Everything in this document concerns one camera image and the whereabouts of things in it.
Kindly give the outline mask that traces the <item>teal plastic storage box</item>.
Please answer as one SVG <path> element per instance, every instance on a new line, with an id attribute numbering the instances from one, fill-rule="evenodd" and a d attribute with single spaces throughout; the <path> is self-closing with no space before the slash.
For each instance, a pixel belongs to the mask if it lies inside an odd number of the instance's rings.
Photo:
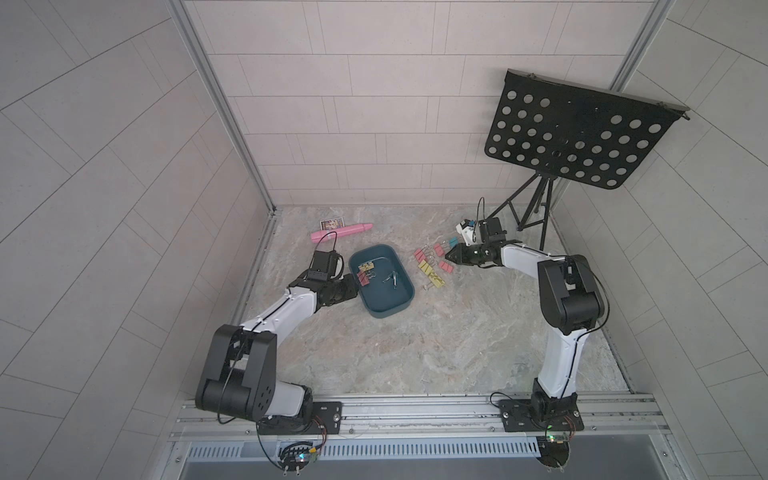
<path id="1" fill-rule="evenodd" d="M 370 284 L 361 286 L 357 274 L 360 264 L 374 262 L 374 268 L 367 271 Z M 386 318 L 408 308 L 415 297 L 415 288 L 395 250 L 386 244 L 378 244 L 351 255 L 349 266 L 356 276 L 359 295 L 368 313 L 377 319 Z M 398 288 L 394 289 L 385 279 L 395 271 L 398 274 Z"/>

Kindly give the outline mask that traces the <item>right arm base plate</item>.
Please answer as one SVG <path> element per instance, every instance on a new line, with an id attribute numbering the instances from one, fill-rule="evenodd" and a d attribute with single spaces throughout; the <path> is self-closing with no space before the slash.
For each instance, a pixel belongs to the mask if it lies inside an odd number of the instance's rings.
<path id="1" fill-rule="evenodd" d="M 584 430 L 578 394 L 563 398 L 534 393 L 530 399 L 505 398 L 495 403 L 506 432 L 575 433 Z"/>

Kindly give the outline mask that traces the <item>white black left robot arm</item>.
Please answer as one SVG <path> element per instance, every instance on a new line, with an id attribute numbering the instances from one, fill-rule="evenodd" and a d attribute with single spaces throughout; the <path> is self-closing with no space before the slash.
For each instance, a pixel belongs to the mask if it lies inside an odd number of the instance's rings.
<path id="1" fill-rule="evenodd" d="M 305 428 L 312 422 L 313 395 L 309 387 L 277 379 L 278 347 L 321 308 L 352 300 L 357 292 L 351 273 L 321 280 L 304 272 L 255 318 L 219 327 L 195 394 L 196 408 L 215 413 L 223 423 L 242 419 Z"/>

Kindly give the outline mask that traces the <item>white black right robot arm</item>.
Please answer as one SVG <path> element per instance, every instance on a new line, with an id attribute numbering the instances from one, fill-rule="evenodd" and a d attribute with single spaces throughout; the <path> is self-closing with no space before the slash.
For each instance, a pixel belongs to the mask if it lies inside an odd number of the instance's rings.
<path id="1" fill-rule="evenodd" d="M 585 257 L 551 255 L 519 242 L 459 244 L 445 254 L 456 265 L 505 267 L 538 282 L 540 309 L 549 326 L 542 369 L 534 381 L 532 415 L 538 422 L 575 409 L 577 373 L 589 336 L 607 317 L 606 302 Z"/>

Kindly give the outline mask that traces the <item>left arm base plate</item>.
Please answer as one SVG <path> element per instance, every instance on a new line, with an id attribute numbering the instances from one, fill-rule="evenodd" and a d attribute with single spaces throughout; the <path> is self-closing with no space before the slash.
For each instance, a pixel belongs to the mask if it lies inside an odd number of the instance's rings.
<path id="1" fill-rule="evenodd" d="M 302 408 L 297 416 L 265 417 L 257 430 L 262 435 L 336 435 L 342 413 L 342 402 L 314 402 L 311 410 Z"/>

